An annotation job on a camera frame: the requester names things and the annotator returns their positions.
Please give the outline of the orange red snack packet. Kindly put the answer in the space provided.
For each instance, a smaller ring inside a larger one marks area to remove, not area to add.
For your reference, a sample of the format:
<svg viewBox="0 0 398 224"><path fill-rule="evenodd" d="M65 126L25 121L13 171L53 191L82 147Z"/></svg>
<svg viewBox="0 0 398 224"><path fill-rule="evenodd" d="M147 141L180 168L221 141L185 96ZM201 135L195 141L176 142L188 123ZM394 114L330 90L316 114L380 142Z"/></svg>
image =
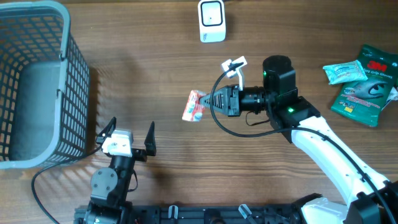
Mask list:
<svg viewBox="0 0 398 224"><path fill-rule="evenodd" d="M184 109L182 119L189 122L199 122L205 112L205 107L200 104L200 98L206 93L199 90L192 90Z"/></svg>

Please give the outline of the mint green wipes packet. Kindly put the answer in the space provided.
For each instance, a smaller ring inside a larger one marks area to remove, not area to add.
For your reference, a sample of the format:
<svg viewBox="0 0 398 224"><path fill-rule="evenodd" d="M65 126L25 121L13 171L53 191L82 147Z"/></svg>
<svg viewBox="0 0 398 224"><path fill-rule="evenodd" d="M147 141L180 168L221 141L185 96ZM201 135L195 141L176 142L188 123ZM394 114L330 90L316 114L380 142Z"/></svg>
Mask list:
<svg viewBox="0 0 398 224"><path fill-rule="evenodd" d="M330 85L353 81L366 81L368 79L364 68L358 60L323 66Z"/></svg>

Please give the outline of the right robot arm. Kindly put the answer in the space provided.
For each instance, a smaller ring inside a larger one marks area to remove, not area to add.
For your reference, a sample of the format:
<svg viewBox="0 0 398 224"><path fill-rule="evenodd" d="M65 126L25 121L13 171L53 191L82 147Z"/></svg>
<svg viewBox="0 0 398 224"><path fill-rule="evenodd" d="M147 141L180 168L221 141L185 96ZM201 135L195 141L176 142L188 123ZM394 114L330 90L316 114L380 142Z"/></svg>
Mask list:
<svg viewBox="0 0 398 224"><path fill-rule="evenodd" d="M290 223L396 223L397 183L362 161L329 127L326 119L295 84L295 70L283 55L267 57L262 64L263 84L246 87L242 68L246 59L223 62L223 77L238 77L236 85L220 87L200 97L212 115L229 117L244 111L265 112L272 133L281 133L289 143L306 153L331 180L344 204L311 194L291 205Z"/></svg>

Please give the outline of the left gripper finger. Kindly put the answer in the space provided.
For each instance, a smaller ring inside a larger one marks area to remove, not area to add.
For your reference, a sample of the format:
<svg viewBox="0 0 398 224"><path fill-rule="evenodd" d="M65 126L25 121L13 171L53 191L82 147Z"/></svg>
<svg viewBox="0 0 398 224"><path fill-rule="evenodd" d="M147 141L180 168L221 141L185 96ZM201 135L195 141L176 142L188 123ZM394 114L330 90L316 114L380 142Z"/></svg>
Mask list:
<svg viewBox="0 0 398 224"><path fill-rule="evenodd" d="M97 135L95 142L102 145L106 138L111 137L113 131L116 129L116 117L113 117L106 127Z"/></svg>
<svg viewBox="0 0 398 224"><path fill-rule="evenodd" d="M156 156L155 123L153 121L150 124L144 145L148 156Z"/></svg>

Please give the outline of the green 3M gloves package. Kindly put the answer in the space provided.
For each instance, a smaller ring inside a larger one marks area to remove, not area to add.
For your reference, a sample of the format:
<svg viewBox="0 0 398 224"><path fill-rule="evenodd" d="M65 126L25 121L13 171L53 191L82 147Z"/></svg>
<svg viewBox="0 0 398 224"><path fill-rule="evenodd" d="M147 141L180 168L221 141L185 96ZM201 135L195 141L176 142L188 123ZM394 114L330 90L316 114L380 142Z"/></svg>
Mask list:
<svg viewBox="0 0 398 224"><path fill-rule="evenodd" d="M388 96L397 83L397 54L364 44L357 60L368 79L345 83L331 110L376 127Z"/></svg>

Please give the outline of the white blue tissue packet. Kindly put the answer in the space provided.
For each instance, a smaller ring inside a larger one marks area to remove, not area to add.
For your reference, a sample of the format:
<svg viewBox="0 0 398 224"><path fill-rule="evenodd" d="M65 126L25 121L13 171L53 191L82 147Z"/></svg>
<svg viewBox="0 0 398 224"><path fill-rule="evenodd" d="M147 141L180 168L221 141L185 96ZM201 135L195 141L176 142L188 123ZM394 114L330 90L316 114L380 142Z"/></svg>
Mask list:
<svg viewBox="0 0 398 224"><path fill-rule="evenodd" d="M398 96L397 88L393 87L389 96L387 97L386 104L384 106L387 106L391 101L397 101L397 96Z"/></svg>

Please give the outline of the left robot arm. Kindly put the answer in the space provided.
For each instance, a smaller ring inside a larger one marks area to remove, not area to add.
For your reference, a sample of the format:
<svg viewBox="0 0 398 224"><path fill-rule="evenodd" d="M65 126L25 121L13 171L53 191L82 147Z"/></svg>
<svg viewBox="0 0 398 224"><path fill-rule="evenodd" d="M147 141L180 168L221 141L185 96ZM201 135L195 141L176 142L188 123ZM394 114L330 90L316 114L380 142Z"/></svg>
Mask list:
<svg viewBox="0 0 398 224"><path fill-rule="evenodd" d="M144 141L145 148L133 148L132 131L116 128L116 118L97 135L96 143L111 158L109 166L94 172L91 178L91 195L86 209L75 211L75 223L140 223L139 215L131 202L126 200L132 178L137 174L137 161L146 162L155 156L155 123L150 124Z"/></svg>

